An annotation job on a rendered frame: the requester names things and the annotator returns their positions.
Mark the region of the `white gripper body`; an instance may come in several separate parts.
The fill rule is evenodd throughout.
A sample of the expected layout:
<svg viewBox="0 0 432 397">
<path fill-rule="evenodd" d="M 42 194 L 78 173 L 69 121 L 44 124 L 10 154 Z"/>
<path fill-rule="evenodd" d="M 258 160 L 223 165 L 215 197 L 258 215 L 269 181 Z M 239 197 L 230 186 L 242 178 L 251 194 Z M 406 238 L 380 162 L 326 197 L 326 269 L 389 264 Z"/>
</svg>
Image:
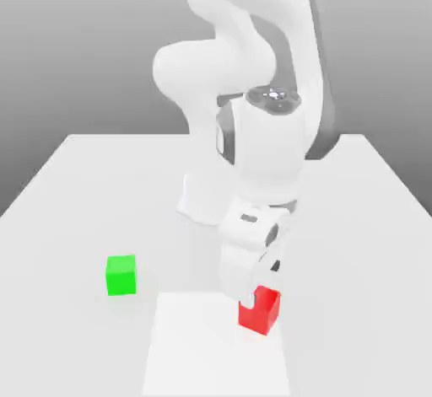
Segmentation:
<svg viewBox="0 0 432 397">
<path fill-rule="evenodd" d="M 264 286 L 282 291 L 282 258 L 269 249 L 251 250 L 237 244 L 221 244 L 219 277 L 222 291 L 233 299 L 243 287 Z"/>
</svg>

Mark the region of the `small red cube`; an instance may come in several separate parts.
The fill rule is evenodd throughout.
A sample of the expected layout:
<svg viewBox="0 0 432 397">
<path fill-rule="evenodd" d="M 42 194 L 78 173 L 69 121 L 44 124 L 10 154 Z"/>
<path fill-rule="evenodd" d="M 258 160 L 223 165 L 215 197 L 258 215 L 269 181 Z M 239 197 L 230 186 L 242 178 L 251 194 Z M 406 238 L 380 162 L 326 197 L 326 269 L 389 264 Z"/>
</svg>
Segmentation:
<svg viewBox="0 0 432 397">
<path fill-rule="evenodd" d="M 258 286 L 254 295 L 253 308 L 246 308 L 239 303 L 238 323 L 256 333 L 267 335 L 278 318 L 281 293 L 264 286 Z"/>
</svg>

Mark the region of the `small green cube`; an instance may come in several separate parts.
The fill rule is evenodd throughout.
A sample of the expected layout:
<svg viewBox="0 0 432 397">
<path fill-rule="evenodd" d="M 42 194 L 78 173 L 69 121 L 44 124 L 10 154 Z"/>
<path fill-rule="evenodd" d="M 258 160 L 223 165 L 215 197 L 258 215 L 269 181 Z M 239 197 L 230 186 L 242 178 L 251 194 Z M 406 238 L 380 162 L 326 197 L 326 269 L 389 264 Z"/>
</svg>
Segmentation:
<svg viewBox="0 0 432 397">
<path fill-rule="evenodd" d="M 137 293 L 137 268 L 134 255 L 112 255 L 105 266 L 105 283 L 109 296 Z"/>
</svg>

